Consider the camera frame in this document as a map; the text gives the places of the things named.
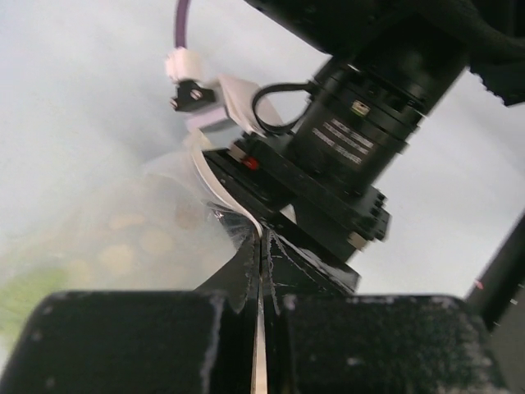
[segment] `cable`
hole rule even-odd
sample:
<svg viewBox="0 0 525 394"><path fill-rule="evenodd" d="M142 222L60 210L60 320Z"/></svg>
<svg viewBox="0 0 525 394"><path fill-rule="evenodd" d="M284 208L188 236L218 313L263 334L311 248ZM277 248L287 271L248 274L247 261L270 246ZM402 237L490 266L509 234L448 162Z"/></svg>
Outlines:
<svg viewBox="0 0 525 394"><path fill-rule="evenodd" d="M175 48L188 48L186 32L188 29L188 11L190 0L179 0L175 12L175 24L173 26L173 44Z"/></svg>
<svg viewBox="0 0 525 394"><path fill-rule="evenodd" d="M263 131L267 132L270 135L284 135L292 130L292 128L297 124L297 122L303 117L303 115L308 111L310 108L311 103L304 109L303 113L297 119L291 121L290 123L286 123L284 125L269 125L266 123L263 119L259 117L257 114L257 106L259 104L259 101L261 99L272 93L283 93L283 92L300 92L305 91L307 93L313 94L314 90L317 86L312 82L309 81L305 84L276 84L276 85L269 85L265 88L260 89L254 96L252 100L252 111L253 115L255 116L255 120L259 124L259 126L262 128Z"/></svg>

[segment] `white background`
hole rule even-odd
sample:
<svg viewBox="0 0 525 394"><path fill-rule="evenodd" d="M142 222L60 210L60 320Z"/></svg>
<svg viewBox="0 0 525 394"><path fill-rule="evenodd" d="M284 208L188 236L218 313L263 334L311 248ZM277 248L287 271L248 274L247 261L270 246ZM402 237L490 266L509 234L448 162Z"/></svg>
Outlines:
<svg viewBox="0 0 525 394"><path fill-rule="evenodd" d="M164 76L172 0L2 0L0 244L87 191L176 149ZM302 81L326 58L242 0L194 0L189 45L209 70ZM283 117L300 96L275 101ZM464 75L378 182L387 242L352 265L363 292L463 296L525 206L525 107Z"/></svg>

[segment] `label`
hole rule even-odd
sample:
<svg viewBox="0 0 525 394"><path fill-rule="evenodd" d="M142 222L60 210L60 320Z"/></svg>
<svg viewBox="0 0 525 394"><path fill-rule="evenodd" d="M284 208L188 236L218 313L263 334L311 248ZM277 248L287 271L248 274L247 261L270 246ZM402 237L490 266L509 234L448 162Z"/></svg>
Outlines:
<svg viewBox="0 0 525 394"><path fill-rule="evenodd" d="M356 170L372 156L377 147L374 142L356 133L333 115L312 128L312 133Z"/></svg>

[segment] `black cable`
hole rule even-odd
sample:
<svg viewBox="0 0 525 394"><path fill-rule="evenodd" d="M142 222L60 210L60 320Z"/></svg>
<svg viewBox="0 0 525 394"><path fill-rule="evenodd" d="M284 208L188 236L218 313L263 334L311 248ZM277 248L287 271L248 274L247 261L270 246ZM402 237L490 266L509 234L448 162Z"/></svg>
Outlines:
<svg viewBox="0 0 525 394"><path fill-rule="evenodd" d="M253 101L252 101L252 111L253 111L253 115L255 116L255 120L257 121L259 126L262 128L262 130L265 131L268 134L271 134L271 135L284 135L284 134L288 133L297 124L297 122L303 117L303 115L308 110L310 104L306 107L306 109L303 111L303 113L299 117L297 117L297 119L295 119L295 120L293 120L293 121L291 121L289 123L286 123L284 125L270 125L270 124L266 123L263 119L261 119L258 116L258 114L257 114L257 106L259 104L259 101L261 101L261 99L264 96L266 96L268 94L272 94L272 93L300 92L300 91L303 90L303 91L305 91L305 92L307 92L309 94L313 94L315 88L316 88L316 85L313 82L309 81L309 82L304 83L304 84L290 84L290 83L286 83L286 84L269 85L269 86L266 86L266 87L260 89L253 96Z"/></svg>

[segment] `transparent plastic bag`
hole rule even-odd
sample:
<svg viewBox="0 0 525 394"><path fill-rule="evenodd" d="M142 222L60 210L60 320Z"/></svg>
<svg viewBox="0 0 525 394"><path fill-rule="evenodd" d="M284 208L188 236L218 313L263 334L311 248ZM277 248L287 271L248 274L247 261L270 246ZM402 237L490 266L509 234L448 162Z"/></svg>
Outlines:
<svg viewBox="0 0 525 394"><path fill-rule="evenodd" d="M253 226L200 179L190 154L198 143L90 195L0 257L0 366L2 347L5 358L51 292L193 290L235 255Z"/></svg>

